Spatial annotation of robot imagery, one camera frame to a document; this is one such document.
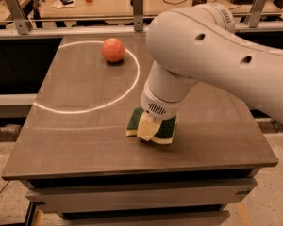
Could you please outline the white gripper with vent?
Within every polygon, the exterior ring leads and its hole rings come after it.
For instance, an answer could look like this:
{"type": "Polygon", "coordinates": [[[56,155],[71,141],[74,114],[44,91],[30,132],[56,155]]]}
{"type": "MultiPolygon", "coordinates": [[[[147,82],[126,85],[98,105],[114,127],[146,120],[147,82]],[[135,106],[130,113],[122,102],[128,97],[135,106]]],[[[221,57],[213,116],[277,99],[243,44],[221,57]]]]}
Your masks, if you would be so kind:
{"type": "Polygon", "coordinates": [[[148,87],[144,85],[141,94],[141,107],[145,111],[141,114],[137,137],[149,141],[159,130],[162,120],[169,120],[180,108],[181,102],[170,103],[159,99],[148,87]]]}

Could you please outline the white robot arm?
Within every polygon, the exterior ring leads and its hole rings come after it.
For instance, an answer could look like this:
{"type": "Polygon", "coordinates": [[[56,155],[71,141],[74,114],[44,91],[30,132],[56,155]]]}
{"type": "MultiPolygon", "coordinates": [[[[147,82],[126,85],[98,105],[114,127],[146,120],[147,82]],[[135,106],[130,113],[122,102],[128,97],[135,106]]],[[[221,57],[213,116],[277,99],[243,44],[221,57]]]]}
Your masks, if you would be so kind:
{"type": "Polygon", "coordinates": [[[231,12],[216,3],[164,11],[151,22],[146,47],[154,62],[141,95],[138,137],[151,140],[199,81],[283,123],[283,50],[234,31],[231,12]]]}

